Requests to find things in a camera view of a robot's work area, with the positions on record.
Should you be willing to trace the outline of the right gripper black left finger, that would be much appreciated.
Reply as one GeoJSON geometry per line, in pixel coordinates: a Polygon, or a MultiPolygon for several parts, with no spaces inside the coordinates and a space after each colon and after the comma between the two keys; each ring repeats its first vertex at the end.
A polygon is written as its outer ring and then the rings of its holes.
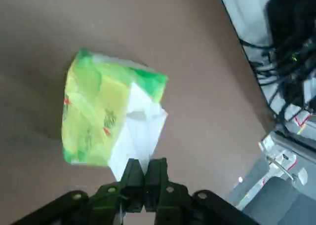
{"type": "Polygon", "coordinates": [[[121,225],[126,213],[143,207],[144,173],[137,159],[129,159],[120,181],[102,185],[89,196],[70,191],[15,221],[16,225],[121,225]]]}

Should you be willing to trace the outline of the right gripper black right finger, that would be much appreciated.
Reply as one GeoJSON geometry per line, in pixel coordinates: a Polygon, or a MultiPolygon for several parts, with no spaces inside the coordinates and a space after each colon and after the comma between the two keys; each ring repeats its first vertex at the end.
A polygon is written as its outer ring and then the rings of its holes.
{"type": "Polygon", "coordinates": [[[166,158],[152,159],[145,175],[145,210],[156,225],[256,225],[257,222],[202,189],[189,194],[186,186],[168,178],[166,158]]]}

